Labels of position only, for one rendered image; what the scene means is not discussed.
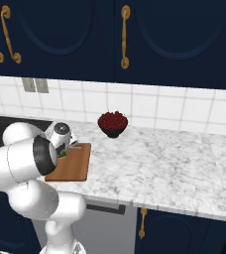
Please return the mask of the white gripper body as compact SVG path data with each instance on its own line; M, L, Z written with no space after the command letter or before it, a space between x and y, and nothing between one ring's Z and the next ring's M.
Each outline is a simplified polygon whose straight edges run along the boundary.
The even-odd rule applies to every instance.
M73 132L69 132L69 145L73 146L78 141L76 135Z

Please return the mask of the navy base cupboard door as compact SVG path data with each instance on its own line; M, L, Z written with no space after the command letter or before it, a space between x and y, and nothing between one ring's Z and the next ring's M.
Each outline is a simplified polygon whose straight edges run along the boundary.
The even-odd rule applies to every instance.
M135 254L226 254L226 221L148 209L141 240L137 212Z
M8 196L0 191L0 251L39 254L41 245L31 219L15 212Z

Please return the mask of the navy wall cupboard door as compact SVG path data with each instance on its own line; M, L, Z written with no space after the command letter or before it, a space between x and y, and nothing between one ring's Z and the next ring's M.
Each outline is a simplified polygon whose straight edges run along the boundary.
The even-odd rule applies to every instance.
M114 0L0 0L20 63L4 75L85 81L114 79Z
M115 0L115 63L117 82L226 90L226 0Z

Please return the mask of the grey wall socket plate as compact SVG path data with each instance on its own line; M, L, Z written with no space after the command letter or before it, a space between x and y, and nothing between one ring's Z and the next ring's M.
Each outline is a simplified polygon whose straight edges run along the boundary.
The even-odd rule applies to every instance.
M23 83L24 90L26 92L35 92L36 91L34 80L31 77L23 77L22 83Z
M48 83L45 78L36 78L35 83L36 83L38 93L48 93L49 92Z

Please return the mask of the red berries heap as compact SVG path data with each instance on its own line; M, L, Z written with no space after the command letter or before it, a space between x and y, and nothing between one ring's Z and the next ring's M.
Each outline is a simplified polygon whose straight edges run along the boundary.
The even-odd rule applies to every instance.
M122 129L127 126L127 118L119 111L103 113L98 124L104 129Z

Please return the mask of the black bowl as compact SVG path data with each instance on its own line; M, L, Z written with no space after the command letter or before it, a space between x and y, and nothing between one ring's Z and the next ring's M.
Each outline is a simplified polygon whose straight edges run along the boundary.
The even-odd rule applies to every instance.
M100 125L100 129L107 137L118 138L119 135L126 129L126 125L110 127Z

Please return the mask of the brown wooden cutting board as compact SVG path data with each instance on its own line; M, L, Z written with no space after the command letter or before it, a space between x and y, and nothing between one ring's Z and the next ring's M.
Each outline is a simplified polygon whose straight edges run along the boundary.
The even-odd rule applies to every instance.
M64 157L57 159L56 169L45 176L46 182L85 182L87 180L91 144L77 143Z

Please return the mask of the grey dishwasher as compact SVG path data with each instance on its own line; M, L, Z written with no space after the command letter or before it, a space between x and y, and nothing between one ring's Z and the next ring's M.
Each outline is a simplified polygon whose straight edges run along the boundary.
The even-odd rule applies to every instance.
M113 208L120 205L90 199L86 203ZM124 215L86 209L82 218L75 222L74 236L87 254L135 253L137 208L125 206Z

